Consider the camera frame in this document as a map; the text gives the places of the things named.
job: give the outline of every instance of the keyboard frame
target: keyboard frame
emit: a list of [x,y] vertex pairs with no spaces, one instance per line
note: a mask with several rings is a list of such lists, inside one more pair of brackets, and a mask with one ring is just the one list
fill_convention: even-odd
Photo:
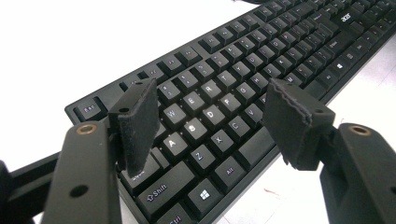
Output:
[[[152,64],[158,64],[164,57],[167,55],[175,55],[178,53],[179,50],[183,49],[184,47],[192,47],[199,55],[201,55],[202,60],[201,61],[206,61],[209,57],[210,54],[198,43],[200,40],[202,40],[205,36],[211,35],[215,33],[219,28],[221,27],[226,27],[229,24],[231,24],[233,21],[238,21],[239,18],[244,17],[245,15],[250,15],[254,19],[258,19],[256,15],[254,15],[252,12],[257,10],[257,8],[266,6],[269,3],[265,3],[263,5],[259,5],[252,10],[238,16],[237,18],[232,19],[231,21],[228,21],[226,23],[223,23],[219,27],[208,31],[207,33],[200,35],[196,37],[195,39],[191,40],[190,42],[178,47],[177,49],[171,50],[167,53],[165,53],[163,56],[151,61],[150,63],[147,63],[134,71],[128,73],[127,75],[120,77],[111,83],[105,85],[101,89],[94,91],[79,100],[75,101],[74,103],[67,105],[64,109],[65,113],[67,116],[70,118],[70,120],[73,122],[73,124],[80,123],[76,113],[74,112],[74,108],[78,105],[78,103],[86,98],[93,98],[95,96],[98,96],[99,98],[101,97],[100,95],[102,92],[105,91],[111,91],[114,86],[117,86],[120,88],[120,84],[122,81],[127,78],[127,77],[137,77],[137,75],[143,70],[145,70],[147,67],[149,67]],[[259,23],[260,26],[265,24],[266,22],[263,22],[262,20],[258,19],[257,22]],[[327,105],[334,97],[337,96],[337,94],[347,85],[347,83],[354,77],[356,76],[359,71],[363,68],[363,66],[370,61],[372,57],[375,56],[375,54],[386,44],[387,41],[391,39],[393,35],[396,35],[396,25],[393,25],[389,29],[387,33],[385,33],[380,39],[378,39],[377,43],[373,45],[371,49],[367,51],[367,53],[354,65],[352,66],[349,71],[335,84],[334,87],[330,91],[328,91],[321,99],[320,101]],[[194,65],[190,67],[186,67],[185,70],[190,70]],[[170,77],[167,79],[167,81],[173,80],[177,78],[177,76]],[[275,160],[280,156],[279,150],[277,147],[274,147],[273,149],[268,152],[268,154],[249,172],[247,172],[247,175],[243,177],[242,180],[239,181],[239,183],[228,193],[226,194],[222,200],[215,205],[215,207],[199,222],[199,223],[213,223],[216,220],[218,220],[222,215],[224,215],[229,208],[233,206],[234,203],[236,203],[237,199],[242,197],[245,191],[249,189],[251,185],[254,184],[254,182],[268,169],[271,167],[271,164],[275,162]],[[120,190],[120,196],[124,200],[125,204],[127,207],[130,209],[134,217],[139,223],[149,223],[145,216],[140,212],[140,209],[137,207],[135,204],[134,200],[132,197],[129,195],[128,191],[126,188],[121,184],[119,180],[119,190]]]

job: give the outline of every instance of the keyboard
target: keyboard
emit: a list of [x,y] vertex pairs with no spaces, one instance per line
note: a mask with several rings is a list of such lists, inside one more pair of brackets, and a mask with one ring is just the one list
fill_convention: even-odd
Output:
[[328,103],[396,31],[390,0],[269,1],[65,108],[106,120],[133,82],[155,77],[161,126],[144,173],[121,172],[139,223],[212,223],[278,155],[262,126],[271,77]]

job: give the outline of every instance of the ctrl key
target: ctrl key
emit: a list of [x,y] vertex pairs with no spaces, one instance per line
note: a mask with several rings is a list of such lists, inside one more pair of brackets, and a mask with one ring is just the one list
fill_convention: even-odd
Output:
[[195,221],[192,221],[180,203],[177,203],[157,221],[157,224],[170,223],[195,223]]
[[106,116],[106,109],[98,97],[86,99],[74,108],[81,122],[87,120],[100,120]]

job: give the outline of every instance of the shift key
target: shift key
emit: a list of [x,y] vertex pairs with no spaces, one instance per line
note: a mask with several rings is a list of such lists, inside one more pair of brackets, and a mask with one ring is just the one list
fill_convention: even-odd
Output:
[[186,163],[181,161],[143,191],[137,197],[136,202],[146,218],[152,220],[160,216],[181,194],[189,190],[194,181],[194,174]]

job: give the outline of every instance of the a key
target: a key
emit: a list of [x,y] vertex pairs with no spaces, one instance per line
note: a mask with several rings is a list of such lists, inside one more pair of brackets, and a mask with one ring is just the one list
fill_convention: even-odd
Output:
[[161,148],[170,161],[177,163],[189,151],[189,145],[178,133],[172,133],[161,143]]
[[212,149],[212,151],[221,159],[230,155],[235,147],[233,139],[231,139],[223,130],[219,130],[217,133],[213,134],[208,144],[210,149]]
[[236,162],[233,157],[229,157],[218,168],[212,177],[224,193],[230,190],[245,176],[245,170]]
[[181,161],[143,191],[136,198],[136,202],[148,220],[155,219],[194,184],[194,180],[195,176],[190,168]]
[[222,193],[206,178],[187,195],[186,203],[192,212],[201,219],[222,197]]

